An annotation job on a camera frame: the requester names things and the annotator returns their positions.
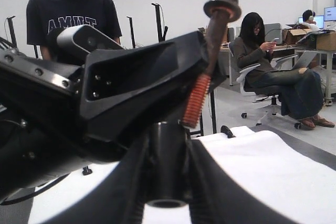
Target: office chair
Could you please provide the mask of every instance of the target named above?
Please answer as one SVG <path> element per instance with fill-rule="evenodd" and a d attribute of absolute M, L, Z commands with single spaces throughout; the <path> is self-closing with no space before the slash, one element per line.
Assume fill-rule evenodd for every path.
<path fill-rule="evenodd" d="M 229 43 L 228 45 L 232 55 L 233 55 L 233 43 Z M 279 68 L 284 62 L 287 60 L 293 59 L 297 57 L 297 55 L 288 55 L 283 58 L 276 60 L 275 68 Z M 240 83 L 240 93 L 244 97 L 252 97 L 257 95 L 265 95 L 266 97 L 271 97 L 271 104 L 264 107 L 265 114 L 257 121 L 257 126 L 261 125 L 266 118 L 271 117 L 272 115 L 281 114 L 281 106 L 277 104 L 277 99 L 280 100 L 281 98 L 281 86 L 268 86 L 264 88 L 252 88 L 249 84 L 245 81 L 245 78 L 249 72 L 254 70 L 255 68 L 259 67 L 260 64 L 252 64 L 247 66 L 239 71 L 240 76 L 237 78 L 237 82 Z M 241 117 L 245 119 L 247 117 L 247 112 L 243 112 Z M 294 127 L 296 129 L 300 129 L 302 127 L 301 123 L 295 123 Z"/>

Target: black stand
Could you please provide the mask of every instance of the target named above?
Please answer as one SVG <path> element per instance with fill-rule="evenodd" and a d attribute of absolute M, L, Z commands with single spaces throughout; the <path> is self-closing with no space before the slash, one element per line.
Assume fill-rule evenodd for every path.
<path fill-rule="evenodd" d="M 204 136 L 204 125 L 203 125 L 203 115 L 201 114 L 201 116 L 199 117 L 199 131 L 191 131 L 190 132 L 190 134 L 189 134 L 189 138 L 191 138 L 191 136 L 193 136 L 193 135 L 198 135 L 199 134 L 199 136 Z"/>
<path fill-rule="evenodd" d="M 164 27 L 164 32 L 162 34 L 162 26 L 161 26 L 161 15 L 160 15 L 160 5 L 152 3 L 152 5 L 155 6 L 155 14 L 156 14 L 156 26 L 157 26 L 157 38 L 159 39 L 159 42 L 166 40 L 166 34 L 168 31 L 168 27 Z"/>
<path fill-rule="evenodd" d="M 93 173 L 93 171 L 89 168 L 89 166 L 86 166 L 86 167 L 83 168 L 82 174 L 84 176 L 90 175 L 92 173 Z"/>
<path fill-rule="evenodd" d="M 12 44 L 17 48 L 17 42 L 16 42 L 16 37 L 15 37 L 15 32 L 14 32 L 14 25 L 13 25 L 13 18 L 15 18 L 15 16 L 7 18 L 7 21 L 8 21 L 8 27 L 9 27 L 10 39 L 12 40 Z"/>
<path fill-rule="evenodd" d="M 134 30 L 133 30 L 133 18 L 127 17 L 130 20 L 130 27 L 131 27 L 131 37 L 132 37 L 132 46 L 135 48 L 135 39 L 134 39 Z"/>
<path fill-rule="evenodd" d="M 215 94 L 214 91 L 210 92 L 210 105 L 211 105 L 211 119 L 213 133 L 217 133 L 217 120 L 216 120 L 216 108 L 215 108 Z"/>
<path fill-rule="evenodd" d="M 38 56 L 37 46 L 36 45 L 34 45 L 34 52 L 35 52 L 35 58 L 38 59 L 39 56 Z"/>

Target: dark jeans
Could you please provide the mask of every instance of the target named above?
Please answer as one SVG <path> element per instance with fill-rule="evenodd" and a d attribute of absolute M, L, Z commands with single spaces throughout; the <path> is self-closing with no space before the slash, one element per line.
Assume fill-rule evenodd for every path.
<path fill-rule="evenodd" d="M 299 73 L 299 69 L 274 70 L 250 85 L 252 88 L 281 86 L 281 114 L 291 114 L 298 120 L 318 114 L 323 106 L 321 78 L 311 69 L 304 73 Z"/>

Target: brown shoe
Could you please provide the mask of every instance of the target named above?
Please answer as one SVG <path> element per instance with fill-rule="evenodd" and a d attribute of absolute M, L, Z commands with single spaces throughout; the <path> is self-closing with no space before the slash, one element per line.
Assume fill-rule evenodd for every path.
<path fill-rule="evenodd" d="M 312 119 L 306 118 L 306 119 L 301 119 L 299 120 L 300 123 L 302 123 L 304 126 L 306 126 L 309 129 L 315 128 L 315 124 Z"/>
<path fill-rule="evenodd" d="M 328 128 L 335 127 L 335 124 L 333 122 L 330 122 L 327 119 L 320 117 L 319 115 L 312 117 L 312 121 L 314 122 L 315 125 L 318 125 L 318 126 L 328 127 Z"/>

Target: blue screen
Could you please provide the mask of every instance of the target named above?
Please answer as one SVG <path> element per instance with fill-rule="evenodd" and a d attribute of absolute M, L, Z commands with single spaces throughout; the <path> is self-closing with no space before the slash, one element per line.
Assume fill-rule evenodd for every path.
<path fill-rule="evenodd" d="M 316 22 L 316 25 L 320 28 L 323 29 L 324 28 L 324 16 L 320 15 L 320 16 L 315 16 L 314 17 L 314 21 Z M 303 22 L 303 18 L 300 17 L 299 18 L 299 24 L 301 24 Z"/>

